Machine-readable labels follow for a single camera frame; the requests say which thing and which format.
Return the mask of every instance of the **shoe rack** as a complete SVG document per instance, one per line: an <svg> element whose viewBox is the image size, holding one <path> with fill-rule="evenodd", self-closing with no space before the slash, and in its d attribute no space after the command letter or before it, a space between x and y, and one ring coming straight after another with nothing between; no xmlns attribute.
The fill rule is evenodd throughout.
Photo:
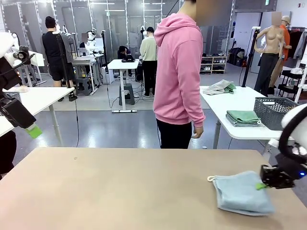
<svg viewBox="0 0 307 230"><path fill-rule="evenodd" d="M202 57L201 60L210 61L210 63L201 63L201 74L213 74L213 73L225 73L227 56L218 56L218 57Z"/></svg>

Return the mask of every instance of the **pink hoodie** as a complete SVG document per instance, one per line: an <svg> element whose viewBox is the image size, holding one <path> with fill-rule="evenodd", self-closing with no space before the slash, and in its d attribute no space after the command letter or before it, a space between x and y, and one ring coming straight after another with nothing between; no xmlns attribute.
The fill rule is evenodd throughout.
<svg viewBox="0 0 307 230"><path fill-rule="evenodd" d="M185 14L163 19L154 37L158 45L158 69L153 111L160 121L202 127L200 69L202 35L196 22Z"/></svg>

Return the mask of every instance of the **black shorts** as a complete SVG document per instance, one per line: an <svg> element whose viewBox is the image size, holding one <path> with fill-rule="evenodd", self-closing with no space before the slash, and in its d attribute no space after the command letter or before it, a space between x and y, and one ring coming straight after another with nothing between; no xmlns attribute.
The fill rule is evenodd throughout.
<svg viewBox="0 0 307 230"><path fill-rule="evenodd" d="M49 65L50 75L54 81L65 80L63 65ZM66 72L68 80L75 79L75 74L71 63L66 64Z"/></svg>

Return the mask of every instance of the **white sweater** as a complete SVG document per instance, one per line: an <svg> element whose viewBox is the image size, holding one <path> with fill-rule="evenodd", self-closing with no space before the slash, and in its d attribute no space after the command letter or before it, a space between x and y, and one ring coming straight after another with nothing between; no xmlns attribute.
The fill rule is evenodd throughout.
<svg viewBox="0 0 307 230"><path fill-rule="evenodd" d="M140 53L143 57L143 61L157 61L158 60L158 49L155 43L154 37L147 37L143 39Z"/></svg>

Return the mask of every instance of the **person in white sweater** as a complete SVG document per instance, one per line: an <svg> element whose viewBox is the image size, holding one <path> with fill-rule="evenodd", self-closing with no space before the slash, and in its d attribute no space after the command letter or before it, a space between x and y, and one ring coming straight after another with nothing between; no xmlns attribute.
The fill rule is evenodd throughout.
<svg viewBox="0 0 307 230"><path fill-rule="evenodd" d="M147 38L142 41L140 53L143 57L143 71L144 71L144 97L150 97L150 89L153 89L153 96L155 91L155 76L157 72L157 44L154 39L154 29L147 28Z"/></svg>

